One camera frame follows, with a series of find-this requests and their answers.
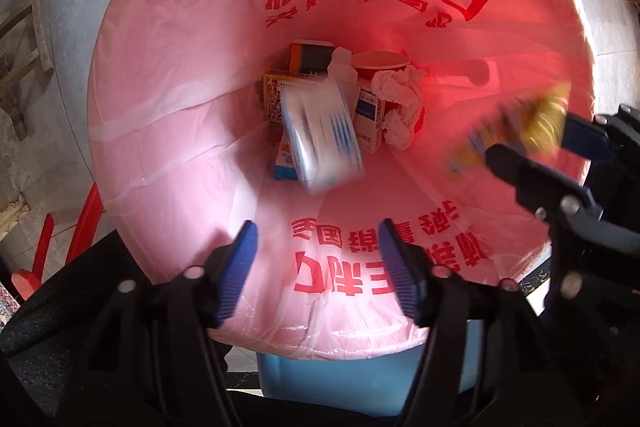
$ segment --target trash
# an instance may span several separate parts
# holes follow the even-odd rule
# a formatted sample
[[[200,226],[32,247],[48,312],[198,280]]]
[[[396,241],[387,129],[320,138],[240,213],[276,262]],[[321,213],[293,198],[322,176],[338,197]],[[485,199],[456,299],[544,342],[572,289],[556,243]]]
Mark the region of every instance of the trash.
[[[340,92],[347,104],[347,109],[351,115],[351,121],[353,121],[353,117],[356,114],[356,108],[358,107],[358,100],[360,98],[360,86],[356,86],[355,84],[350,84],[348,82],[342,82],[341,80],[338,80],[337,83],[338,86],[340,86]]]
[[[287,132],[282,132],[282,139],[278,145],[276,155],[276,165],[273,168],[273,177],[277,180],[298,180],[296,166],[293,163],[293,156],[289,147]]]
[[[358,135],[360,149],[373,154],[382,144],[382,119],[385,116],[385,101],[371,92],[371,81],[358,79],[361,87],[353,118],[353,126]]]
[[[409,59],[404,55],[388,50],[372,50],[351,56],[351,66],[358,75],[371,80],[377,71],[401,70],[409,65]]]
[[[404,151],[414,140],[415,123],[422,111],[420,81],[424,72],[412,65],[404,70],[378,71],[371,79],[371,90],[385,102],[398,104],[386,112],[382,122],[385,142]]]
[[[306,39],[293,41],[289,55],[289,71],[326,76],[333,52],[334,45],[331,42]]]
[[[449,161],[460,174],[469,167],[484,166],[484,152],[502,143],[521,154],[555,153],[562,141],[571,84],[562,82],[532,100],[516,99],[499,108],[499,115],[468,134]]]
[[[336,48],[327,67],[329,78],[341,80],[347,84],[358,81],[358,72],[351,66],[351,52],[345,48]]]
[[[264,115],[267,120],[282,123],[280,109],[280,89],[282,86],[300,84],[313,85],[324,81],[324,76],[313,74],[288,73],[287,71],[269,70],[262,76],[264,89]]]
[[[320,194],[362,174],[351,115],[336,82],[287,86],[280,99],[298,179],[309,192]]]

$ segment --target paper cup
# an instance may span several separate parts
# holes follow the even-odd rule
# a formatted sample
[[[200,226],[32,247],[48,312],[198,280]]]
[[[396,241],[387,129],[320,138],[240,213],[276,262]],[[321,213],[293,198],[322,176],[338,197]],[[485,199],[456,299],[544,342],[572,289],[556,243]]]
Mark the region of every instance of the paper cup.
[[[402,54],[385,50],[374,50],[351,55],[351,66],[358,72],[358,76],[371,80],[377,71],[404,70],[409,65],[409,59]]]

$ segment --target yellow object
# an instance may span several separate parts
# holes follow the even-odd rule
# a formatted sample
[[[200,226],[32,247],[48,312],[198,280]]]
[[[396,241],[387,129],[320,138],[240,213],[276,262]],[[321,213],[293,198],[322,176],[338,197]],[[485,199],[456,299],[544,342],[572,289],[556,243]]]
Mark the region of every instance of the yellow object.
[[[553,153],[562,141],[571,85],[558,84],[533,100],[515,100],[500,115],[469,133],[452,154],[449,169],[484,165],[484,152],[502,143],[524,155]]]

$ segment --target trash can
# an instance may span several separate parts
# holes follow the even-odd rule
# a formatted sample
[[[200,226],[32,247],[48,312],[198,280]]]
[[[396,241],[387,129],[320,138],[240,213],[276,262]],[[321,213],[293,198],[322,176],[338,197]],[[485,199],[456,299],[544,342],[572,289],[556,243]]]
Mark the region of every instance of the trash can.
[[[290,43],[391,50],[426,71],[409,149],[364,154],[366,176],[322,195],[273,179],[276,143],[258,99]],[[501,103],[559,81],[589,118],[591,51],[577,0],[111,0],[94,49],[88,124],[100,195],[159,282],[201,263],[252,219],[258,252],[220,341],[292,359],[362,359],[418,346],[380,260],[376,229],[476,282],[518,278],[546,226],[482,169],[445,157]],[[550,165],[581,179],[581,158]]]

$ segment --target crumpled tissue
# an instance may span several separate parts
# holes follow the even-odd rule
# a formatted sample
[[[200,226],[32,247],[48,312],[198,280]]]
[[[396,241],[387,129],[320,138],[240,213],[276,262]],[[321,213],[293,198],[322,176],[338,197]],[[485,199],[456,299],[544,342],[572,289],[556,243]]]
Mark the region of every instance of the crumpled tissue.
[[[414,126],[422,110],[420,82],[423,76],[423,71],[409,65],[400,71],[378,71],[371,79],[373,94],[400,105],[388,111],[382,122],[385,142],[399,151],[408,149],[414,141]]]

